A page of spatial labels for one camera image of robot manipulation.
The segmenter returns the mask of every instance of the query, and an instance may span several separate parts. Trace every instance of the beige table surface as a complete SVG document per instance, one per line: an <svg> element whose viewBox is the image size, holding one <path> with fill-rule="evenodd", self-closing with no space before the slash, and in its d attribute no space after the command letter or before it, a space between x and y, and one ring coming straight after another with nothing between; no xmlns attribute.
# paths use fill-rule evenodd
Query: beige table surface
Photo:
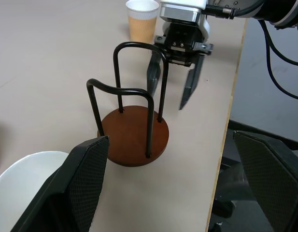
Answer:
<svg viewBox="0 0 298 232"><path fill-rule="evenodd" d="M27 154L70 152L96 136L85 83L115 85L112 54L128 40L127 21L124 0L0 0L0 174ZM137 168L108 161L92 232L206 231L245 20L209 23L214 52L182 111L187 69L170 66L165 152ZM146 88L150 52L127 48L119 59L122 86ZM117 108L116 96L96 96L102 117Z"/></svg>

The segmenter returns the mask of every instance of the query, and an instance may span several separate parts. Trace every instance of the white cup rim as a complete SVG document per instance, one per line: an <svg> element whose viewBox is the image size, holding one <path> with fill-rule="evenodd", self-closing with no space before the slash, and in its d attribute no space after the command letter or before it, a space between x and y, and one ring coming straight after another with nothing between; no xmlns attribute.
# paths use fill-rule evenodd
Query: white cup rim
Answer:
<svg viewBox="0 0 298 232"><path fill-rule="evenodd" d="M135 7L135 4L137 4L137 3L139 3L139 4L141 3L142 5L147 4L148 6L150 5L151 9L149 9L149 10L140 10L140 9L133 8L132 5L134 5L134 7ZM156 11L159 8L158 2L156 2L154 0L132 0L132 1L127 1L126 6L131 11L141 12L141 13L153 12L153 11Z"/></svg>

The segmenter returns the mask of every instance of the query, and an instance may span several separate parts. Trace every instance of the brown wooden disc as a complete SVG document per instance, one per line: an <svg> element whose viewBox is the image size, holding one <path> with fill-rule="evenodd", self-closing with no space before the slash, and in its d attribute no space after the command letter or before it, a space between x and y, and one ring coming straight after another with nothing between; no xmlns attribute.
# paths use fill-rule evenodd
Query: brown wooden disc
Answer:
<svg viewBox="0 0 298 232"><path fill-rule="evenodd" d="M143 106L125 106L123 113L116 109L103 119L102 126L110 140L108 159L128 167L156 160L165 150L169 138L166 121L163 119L159 123L154 112L152 154L150 158L145 157L147 108Z"/></svg>

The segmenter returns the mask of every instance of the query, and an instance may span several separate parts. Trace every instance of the black cable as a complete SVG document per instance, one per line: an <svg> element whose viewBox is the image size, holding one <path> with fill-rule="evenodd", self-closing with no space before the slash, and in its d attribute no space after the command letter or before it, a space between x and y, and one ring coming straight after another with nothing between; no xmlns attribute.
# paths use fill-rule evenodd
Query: black cable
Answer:
<svg viewBox="0 0 298 232"><path fill-rule="evenodd" d="M260 7L262 4L264 4L264 2L265 2L265 0L258 0L253 5L245 8L245 9L237 10L234 16L238 17L238 16L243 16L243 15L249 14L250 12L252 12L252 11L256 10L258 7Z"/></svg>
<svg viewBox="0 0 298 232"><path fill-rule="evenodd" d="M293 64L293 65L298 66L298 62L293 61L293 60L291 60L291 59L285 57L285 56L284 56L281 52L279 52L278 49L274 46L273 41L272 41L272 39L271 39L271 37L270 37L269 31L268 31L268 29L267 29L267 25L266 25L265 21L264 21L264 20L259 20L259 23L260 23L260 25L261 25L261 27L262 27L264 33L265 33L265 39L266 39L266 41L268 41L269 46L271 47L271 49L273 50L273 52L274 52L279 58L281 58L282 60L284 60L285 62L287 62L287 63L289 63L289 64Z"/></svg>
<svg viewBox="0 0 298 232"><path fill-rule="evenodd" d="M282 88L282 86L279 85L279 83L276 81L274 75L273 75L273 72L272 72L272 69L271 69L271 61L270 61L270 45L268 43L268 41L265 39L265 42L266 42L266 60L267 60L267 69L268 69L268 73L269 73L269 76L271 78L271 80L273 81L273 83L275 84L275 86L281 91L283 92L284 94L288 95L289 97L292 97L292 98L295 98L298 100L298 96L297 95L294 95L288 91L286 91L285 89Z"/></svg>

